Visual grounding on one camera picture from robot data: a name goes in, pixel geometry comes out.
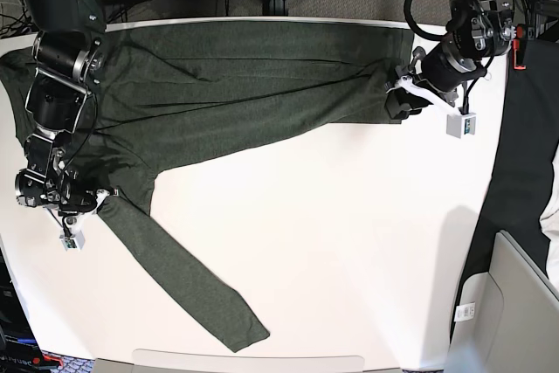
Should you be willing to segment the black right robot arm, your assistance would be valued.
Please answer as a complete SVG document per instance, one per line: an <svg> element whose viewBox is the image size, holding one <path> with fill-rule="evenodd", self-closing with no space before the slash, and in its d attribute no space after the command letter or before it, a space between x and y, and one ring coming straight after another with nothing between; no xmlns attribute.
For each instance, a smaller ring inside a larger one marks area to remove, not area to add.
<svg viewBox="0 0 559 373"><path fill-rule="evenodd" d="M100 0L25 0L38 35L32 47L34 80L24 109L34 122L24 143L27 165L15 180L17 202L42 208L59 227L67 250L85 244L84 221L110 191L82 186L72 161L72 136L86 105L96 107L94 73L103 63L105 12Z"/></svg>

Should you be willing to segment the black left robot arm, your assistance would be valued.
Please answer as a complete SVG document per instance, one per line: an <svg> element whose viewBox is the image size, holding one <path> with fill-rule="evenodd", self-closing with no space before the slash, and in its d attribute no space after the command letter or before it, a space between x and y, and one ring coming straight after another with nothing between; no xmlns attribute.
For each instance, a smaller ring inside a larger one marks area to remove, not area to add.
<svg viewBox="0 0 559 373"><path fill-rule="evenodd" d="M445 33L422 29L411 13L413 0L404 0L404 18L413 33L435 42L427 52L417 47L411 62L396 69L387 85L385 109L402 121L434 106L446 116L446 133L473 135L477 116L470 109L475 83L486 77L493 60L506 54L515 38L512 0L450 0L451 18Z"/></svg>

